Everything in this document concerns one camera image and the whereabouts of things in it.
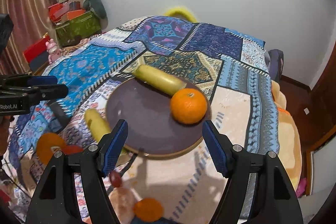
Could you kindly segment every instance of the cardboard box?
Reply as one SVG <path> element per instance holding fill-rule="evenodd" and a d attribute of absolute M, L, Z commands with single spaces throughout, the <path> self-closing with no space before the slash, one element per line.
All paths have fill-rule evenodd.
<path fill-rule="evenodd" d="M 68 20 L 72 20 L 75 17 L 83 15 L 85 12 L 86 11 L 84 9 L 67 12 L 62 16 L 62 22 L 64 23 Z"/>
<path fill-rule="evenodd" d="M 92 11 L 57 25 L 58 42 L 62 47 L 77 45 L 81 39 L 100 31 L 100 21 Z"/>

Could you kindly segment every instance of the orange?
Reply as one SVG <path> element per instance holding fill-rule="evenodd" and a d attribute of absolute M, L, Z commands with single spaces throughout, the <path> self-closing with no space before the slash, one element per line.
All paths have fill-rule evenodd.
<path fill-rule="evenodd" d="M 181 89 L 170 100 L 173 118 L 184 124 L 194 124 L 202 120 L 207 108 L 207 99 L 196 89 Z"/>
<path fill-rule="evenodd" d="M 83 152 L 83 148 L 77 146 L 77 145 L 66 145 L 62 148 L 62 151 L 65 155 L 71 155 L 79 152 Z"/>
<path fill-rule="evenodd" d="M 36 154 L 40 162 L 47 165 L 53 154 L 62 150 L 66 145 L 65 141 L 57 134 L 45 133 L 37 141 Z"/>
<path fill-rule="evenodd" d="M 144 222 L 154 222 L 163 216 L 163 207 L 154 198 L 144 198 L 133 207 L 134 214 Z"/>

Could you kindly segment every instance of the grape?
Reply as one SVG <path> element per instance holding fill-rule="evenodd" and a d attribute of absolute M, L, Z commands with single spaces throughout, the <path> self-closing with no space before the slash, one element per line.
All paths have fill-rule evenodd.
<path fill-rule="evenodd" d="M 113 187 L 120 187 L 123 183 L 120 174 L 115 170 L 110 172 L 109 178 Z"/>

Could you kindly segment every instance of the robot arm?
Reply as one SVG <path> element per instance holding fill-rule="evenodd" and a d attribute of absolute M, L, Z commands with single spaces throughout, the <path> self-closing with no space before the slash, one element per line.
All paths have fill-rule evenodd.
<path fill-rule="evenodd" d="M 0 75 L 0 117 L 30 113 L 40 101 L 61 99 L 68 95 L 55 76 Z"/>
<path fill-rule="evenodd" d="M 68 156 L 61 151 L 55 152 L 36 187 L 26 224 L 83 223 L 76 198 L 74 173 L 81 173 L 92 223 L 120 224 L 101 178 L 114 169 L 127 134 L 127 122 L 119 120 L 98 145 L 90 145 L 82 153 Z M 232 145 L 226 135 L 218 133 L 211 121 L 204 122 L 202 135 L 217 171 L 228 178 L 211 224 L 237 223 L 250 173 L 256 173 L 257 180 L 246 223 L 303 223 L 293 186 L 276 153 L 253 154 L 240 145 Z"/>

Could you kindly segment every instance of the stuffed toy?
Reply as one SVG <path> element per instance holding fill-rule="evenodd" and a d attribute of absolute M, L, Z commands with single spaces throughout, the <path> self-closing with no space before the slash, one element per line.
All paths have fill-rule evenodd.
<path fill-rule="evenodd" d="M 47 52 L 49 53 L 49 64 L 52 64 L 61 57 L 62 50 L 58 47 L 58 44 L 54 41 L 54 39 L 50 39 L 50 41 L 47 41 L 45 45 L 47 46 Z"/>

